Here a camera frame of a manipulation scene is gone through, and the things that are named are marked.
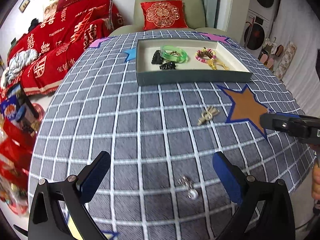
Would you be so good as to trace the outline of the red embroidered cushion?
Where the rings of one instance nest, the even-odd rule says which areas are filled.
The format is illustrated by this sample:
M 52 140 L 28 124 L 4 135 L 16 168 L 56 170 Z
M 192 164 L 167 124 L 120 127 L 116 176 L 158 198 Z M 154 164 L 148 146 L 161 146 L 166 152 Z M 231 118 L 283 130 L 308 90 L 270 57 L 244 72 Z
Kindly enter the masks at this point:
M 142 2 L 144 16 L 143 30 L 188 28 L 182 0 Z

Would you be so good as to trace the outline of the white washing machine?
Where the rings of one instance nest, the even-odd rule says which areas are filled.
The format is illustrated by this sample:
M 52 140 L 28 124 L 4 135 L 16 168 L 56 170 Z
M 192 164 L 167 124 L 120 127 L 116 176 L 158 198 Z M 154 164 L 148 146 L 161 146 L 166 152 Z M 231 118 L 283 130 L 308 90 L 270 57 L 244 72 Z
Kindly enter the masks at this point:
M 240 44 L 254 57 L 259 57 L 269 37 L 280 0 L 250 0 Z

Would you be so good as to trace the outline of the grey checked tablecloth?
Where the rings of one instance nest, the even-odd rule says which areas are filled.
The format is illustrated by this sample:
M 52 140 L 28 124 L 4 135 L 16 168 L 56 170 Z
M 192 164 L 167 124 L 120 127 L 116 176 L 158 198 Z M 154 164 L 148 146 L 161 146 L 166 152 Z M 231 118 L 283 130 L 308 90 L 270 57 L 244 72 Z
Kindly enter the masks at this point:
M 207 40 L 191 31 L 147 31 L 113 37 L 86 50 L 48 106 L 35 144 L 28 196 L 38 181 L 78 174 L 101 152 L 111 167 L 87 209 L 105 233 L 117 239 L 215 239 L 235 212 L 212 167 L 222 151 L 260 181 L 285 180 L 295 190 L 313 165 L 306 145 L 284 133 L 262 135 L 250 122 L 227 123 L 232 101 L 223 88 L 249 88 L 278 112 L 301 113 L 277 78 L 237 43 L 233 50 L 253 76 L 250 83 L 173 83 L 139 87 L 135 62 L 126 51 L 149 38 Z M 197 125 L 213 106 L 220 113 Z M 188 198 L 178 183 L 193 181 Z

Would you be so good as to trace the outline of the black claw hair clip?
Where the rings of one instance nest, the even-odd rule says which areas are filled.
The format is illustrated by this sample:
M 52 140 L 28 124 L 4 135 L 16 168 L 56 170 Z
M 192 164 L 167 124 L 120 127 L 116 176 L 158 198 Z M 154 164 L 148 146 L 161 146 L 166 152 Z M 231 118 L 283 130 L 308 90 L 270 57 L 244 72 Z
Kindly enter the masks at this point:
M 176 69 L 176 63 L 174 61 L 168 61 L 160 65 L 160 70 L 173 70 Z

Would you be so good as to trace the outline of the green-edged cream jewelry tray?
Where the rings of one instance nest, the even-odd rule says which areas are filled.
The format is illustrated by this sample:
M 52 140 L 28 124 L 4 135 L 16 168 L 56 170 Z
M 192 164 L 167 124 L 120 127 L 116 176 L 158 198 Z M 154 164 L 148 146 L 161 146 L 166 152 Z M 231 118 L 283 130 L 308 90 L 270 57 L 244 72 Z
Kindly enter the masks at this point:
M 164 70 L 159 64 L 152 64 L 155 51 L 162 46 L 172 46 L 187 53 L 184 63 L 176 63 L 176 68 Z M 215 51 L 217 59 L 228 68 L 217 66 L 213 70 L 207 63 L 195 58 L 198 50 L 207 48 Z M 222 42 L 190 40 L 182 38 L 153 38 L 139 40 L 136 46 L 136 79 L 139 86 L 163 85 L 169 83 L 192 82 L 249 82 L 253 73 L 233 50 Z

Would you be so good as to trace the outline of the red wedding bed quilt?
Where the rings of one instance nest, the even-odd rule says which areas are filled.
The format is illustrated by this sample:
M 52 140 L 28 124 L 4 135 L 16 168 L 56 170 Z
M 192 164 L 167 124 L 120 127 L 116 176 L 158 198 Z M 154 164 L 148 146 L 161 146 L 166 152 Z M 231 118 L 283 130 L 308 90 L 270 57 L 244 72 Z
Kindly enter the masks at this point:
M 112 33 L 107 28 L 109 17 L 114 29 L 124 25 L 118 8 L 110 4 L 110 0 L 81 0 L 24 34 L 10 51 L 8 61 L 27 49 L 35 49 L 39 57 L 23 67 L 17 77 L 1 89 L 1 100 L 7 98 L 7 91 L 17 83 L 27 95 L 56 91 L 89 45 Z

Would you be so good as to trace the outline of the green translucent bangle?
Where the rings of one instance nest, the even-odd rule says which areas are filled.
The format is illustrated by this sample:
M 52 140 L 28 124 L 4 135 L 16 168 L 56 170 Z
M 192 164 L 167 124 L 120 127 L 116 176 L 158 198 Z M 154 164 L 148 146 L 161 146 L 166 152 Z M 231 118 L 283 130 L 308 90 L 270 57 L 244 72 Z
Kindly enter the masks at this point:
M 175 46 L 162 46 L 161 56 L 166 61 L 174 61 L 175 63 L 185 63 L 188 61 L 188 54 L 185 50 Z

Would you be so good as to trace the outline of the grey white crumpled cloth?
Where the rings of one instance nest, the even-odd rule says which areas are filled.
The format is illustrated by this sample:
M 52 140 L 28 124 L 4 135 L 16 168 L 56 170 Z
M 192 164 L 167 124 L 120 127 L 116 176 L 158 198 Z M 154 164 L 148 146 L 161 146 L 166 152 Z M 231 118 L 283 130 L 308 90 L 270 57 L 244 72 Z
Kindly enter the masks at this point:
M 9 66 L 4 70 L 1 77 L 1 88 L 4 89 L 10 85 L 14 79 L 21 73 L 25 66 L 30 65 L 39 57 L 35 49 L 27 49 L 17 52 L 9 62 Z

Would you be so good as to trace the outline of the silver pearl earring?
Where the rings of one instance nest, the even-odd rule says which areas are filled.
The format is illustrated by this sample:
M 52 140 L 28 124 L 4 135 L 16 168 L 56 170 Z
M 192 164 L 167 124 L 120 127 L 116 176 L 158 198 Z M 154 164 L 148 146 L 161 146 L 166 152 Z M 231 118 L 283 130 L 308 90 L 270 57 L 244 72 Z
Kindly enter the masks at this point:
M 199 197 L 199 193 L 194 188 L 193 181 L 190 178 L 187 176 L 181 176 L 178 183 L 187 189 L 189 199 L 196 200 Z

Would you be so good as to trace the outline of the black beaded hair clip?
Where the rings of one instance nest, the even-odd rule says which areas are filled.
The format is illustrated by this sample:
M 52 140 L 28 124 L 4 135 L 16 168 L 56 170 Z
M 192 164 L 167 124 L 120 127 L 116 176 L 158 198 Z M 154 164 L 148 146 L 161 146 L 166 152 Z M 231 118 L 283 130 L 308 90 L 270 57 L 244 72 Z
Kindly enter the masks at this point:
M 161 51 L 160 50 L 156 50 L 155 53 L 153 54 L 151 63 L 152 64 L 159 64 L 161 65 L 163 63 L 164 59 L 161 56 Z

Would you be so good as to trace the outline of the blue snack box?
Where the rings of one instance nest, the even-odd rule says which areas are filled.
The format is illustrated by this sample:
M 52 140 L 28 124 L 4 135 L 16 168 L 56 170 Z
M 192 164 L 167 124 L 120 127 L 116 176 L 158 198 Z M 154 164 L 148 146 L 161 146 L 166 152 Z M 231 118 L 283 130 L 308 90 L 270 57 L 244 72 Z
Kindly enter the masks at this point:
M 14 126 L 24 132 L 33 133 L 32 124 L 38 120 L 39 113 L 27 97 L 20 83 L 9 88 L 7 99 L 1 103 L 1 113 Z

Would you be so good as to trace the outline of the small framed wall picture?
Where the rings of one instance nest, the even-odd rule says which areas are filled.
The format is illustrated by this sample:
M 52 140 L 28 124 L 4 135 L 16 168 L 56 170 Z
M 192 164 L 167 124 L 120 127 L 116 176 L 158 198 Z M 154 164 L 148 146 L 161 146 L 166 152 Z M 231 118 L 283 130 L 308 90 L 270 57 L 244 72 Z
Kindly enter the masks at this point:
M 24 11 L 26 10 L 27 6 L 29 5 L 30 0 L 23 0 L 22 3 L 19 6 L 19 10 L 21 13 L 24 13 Z

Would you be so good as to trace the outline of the cream rabbit hair clip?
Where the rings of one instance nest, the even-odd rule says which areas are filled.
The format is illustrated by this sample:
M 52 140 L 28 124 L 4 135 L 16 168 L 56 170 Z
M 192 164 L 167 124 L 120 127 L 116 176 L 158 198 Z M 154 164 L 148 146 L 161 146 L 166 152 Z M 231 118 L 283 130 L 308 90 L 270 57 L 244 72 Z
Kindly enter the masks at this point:
M 217 116 L 219 113 L 220 111 L 217 108 L 209 106 L 201 113 L 197 125 L 200 126 L 202 124 L 205 124 L 206 122 L 212 120 L 213 117 Z

